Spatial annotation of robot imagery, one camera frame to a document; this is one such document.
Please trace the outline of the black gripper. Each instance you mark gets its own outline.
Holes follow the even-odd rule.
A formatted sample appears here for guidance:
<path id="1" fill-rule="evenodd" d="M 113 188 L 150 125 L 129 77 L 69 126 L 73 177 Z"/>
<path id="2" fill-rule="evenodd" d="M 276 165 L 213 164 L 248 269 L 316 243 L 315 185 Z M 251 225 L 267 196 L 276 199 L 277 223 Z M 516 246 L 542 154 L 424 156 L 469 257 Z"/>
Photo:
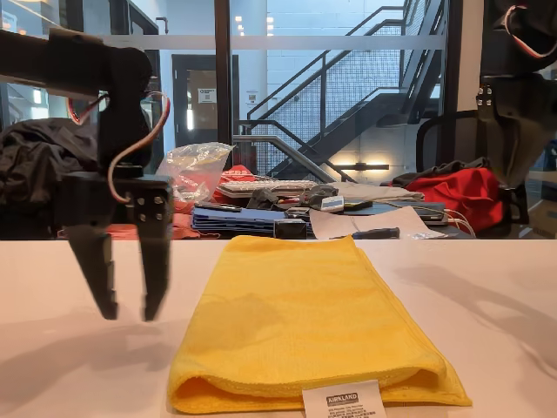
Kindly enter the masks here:
<path id="1" fill-rule="evenodd" d="M 102 227 L 135 225 L 144 268 L 144 321 L 154 321 L 169 286 L 172 239 L 171 179 L 144 173 L 139 165 L 119 165 L 111 194 L 107 178 L 99 172 L 65 174 L 55 197 L 57 223 L 67 228 L 70 247 L 101 315 L 115 320 L 111 236 Z"/>
<path id="2" fill-rule="evenodd" d="M 478 118 L 495 177 L 515 188 L 540 156 L 540 126 L 556 125 L 556 82 L 540 70 L 556 61 L 533 57 L 499 27 L 482 36 Z"/>

